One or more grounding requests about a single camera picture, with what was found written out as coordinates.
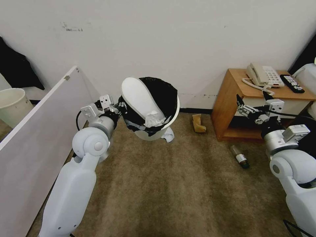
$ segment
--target black cloth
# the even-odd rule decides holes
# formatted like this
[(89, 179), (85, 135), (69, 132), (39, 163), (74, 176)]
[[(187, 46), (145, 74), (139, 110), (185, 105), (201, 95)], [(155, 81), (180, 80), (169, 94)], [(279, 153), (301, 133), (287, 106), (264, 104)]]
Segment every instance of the black cloth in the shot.
[(7, 46), (1, 37), (0, 54), (0, 73), (12, 88), (37, 87), (41, 90), (45, 89), (26, 57)]

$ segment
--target carpet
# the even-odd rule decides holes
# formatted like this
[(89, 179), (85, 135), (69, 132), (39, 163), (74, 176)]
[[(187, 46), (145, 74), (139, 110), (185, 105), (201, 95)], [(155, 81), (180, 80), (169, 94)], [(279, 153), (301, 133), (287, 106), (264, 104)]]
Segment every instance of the carpet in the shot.
[[(192, 114), (172, 124), (175, 139), (147, 142), (120, 119), (110, 156), (97, 181), (76, 237), (289, 236), (293, 222), (285, 192), (269, 168), (264, 144), (218, 142), (209, 115), (206, 133), (194, 132)], [(229, 146), (248, 159), (242, 169)], [(37, 236), (43, 208), (28, 236)]]

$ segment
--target white partition board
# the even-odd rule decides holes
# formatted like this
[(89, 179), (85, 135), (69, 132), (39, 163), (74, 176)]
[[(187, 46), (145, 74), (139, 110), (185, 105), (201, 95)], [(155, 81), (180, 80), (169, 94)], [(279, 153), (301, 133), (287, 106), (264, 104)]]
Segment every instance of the white partition board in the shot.
[(1, 236), (31, 227), (71, 150), (77, 113), (99, 97), (87, 83), (73, 67), (0, 143)]

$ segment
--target baseboard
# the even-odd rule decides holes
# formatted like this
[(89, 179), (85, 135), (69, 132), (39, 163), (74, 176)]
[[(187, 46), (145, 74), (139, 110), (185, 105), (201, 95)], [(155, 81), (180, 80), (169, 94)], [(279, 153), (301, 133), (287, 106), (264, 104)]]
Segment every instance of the baseboard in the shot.
[(212, 109), (180, 108), (180, 112), (190, 114), (211, 114)]

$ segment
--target trash can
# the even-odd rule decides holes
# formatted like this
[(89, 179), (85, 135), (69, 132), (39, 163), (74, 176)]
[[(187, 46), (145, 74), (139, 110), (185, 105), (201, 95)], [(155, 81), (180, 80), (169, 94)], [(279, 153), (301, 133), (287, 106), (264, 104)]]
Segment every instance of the trash can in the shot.
[(32, 109), (25, 90), (9, 88), (0, 91), (0, 119), (10, 127), (14, 128)]
[(128, 77), (121, 91), (118, 102), (126, 104), (122, 114), (126, 126), (143, 140), (161, 138), (179, 114), (177, 89), (159, 78)]

